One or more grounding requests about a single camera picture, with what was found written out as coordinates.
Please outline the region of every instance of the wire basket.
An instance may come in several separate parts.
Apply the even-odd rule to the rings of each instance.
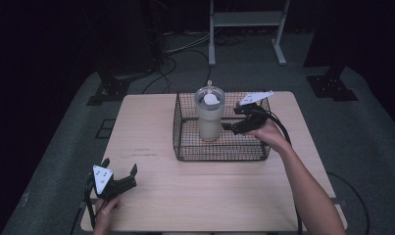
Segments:
[[[222,123],[236,123],[245,118],[234,113],[236,102],[246,92],[225,92]],[[270,110],[268,99],[257,102],[266,111]],[[173,116],[173,149],[175,156],[183,162],[238,162],[264,161],[271,147],[251,135],[234,135],[221,130],[216,141],[207,142],[200,138],[198,116],[195,111],[194,93],[178,92]]]

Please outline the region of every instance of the cup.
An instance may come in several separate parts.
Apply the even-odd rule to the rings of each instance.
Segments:
[[[222,131],[222,114],[224,112],[224,92],[212,81],[200,88],[195,96],[195,107],[198,116],[200,138],[205,141],[215,141]]]

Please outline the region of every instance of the person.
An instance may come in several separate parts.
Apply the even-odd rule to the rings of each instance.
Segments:
[[[346,234],[340,215],[328,195],[305,168],[276,124],[268,119],[259,129],[245,133],[268,143],[282,158],[295,206],[310,234]],[[118,202],[110,202],[99,212],[96,229],[109,231],[110,211]]]
[[[98,199],[96,206],[96,225],[94,227],[93,235],[107,235],[110,233],[112,226],[112,210],[118,209],[120,206],[121,197],[118,196],[107,202],[103,199]]]

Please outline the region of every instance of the wooden table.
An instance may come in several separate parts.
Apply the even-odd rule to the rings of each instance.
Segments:
[[[307,169],[335,198],[293,94],[275,92],[269,103]],[[277,152],[271,150],[262,162],[179,162],[173,151],[174,106],[174,94],[123,100],[104,159],[110,159],[115,179],[128,176],[134,164],[138,173],[137,186],[122,194],[113,230],[295,231],[292,193]],[[92,230],[87,211],[81,228]]]

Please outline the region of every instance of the white rack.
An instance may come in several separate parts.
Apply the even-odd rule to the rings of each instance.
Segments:
[[[279,64],[286,65],[286,60],[280,49],[279,42],[285,25],[289,1],[285,0],[282,11],[271,12],[232,12],[215,13],[214,0],[210,2],[210,43],[209,43],[209,65],[216,64],[215,54],[215,27],[217,26],[265,26],[277,25],[276,38],[272,39],[273,50],[276,53]]]

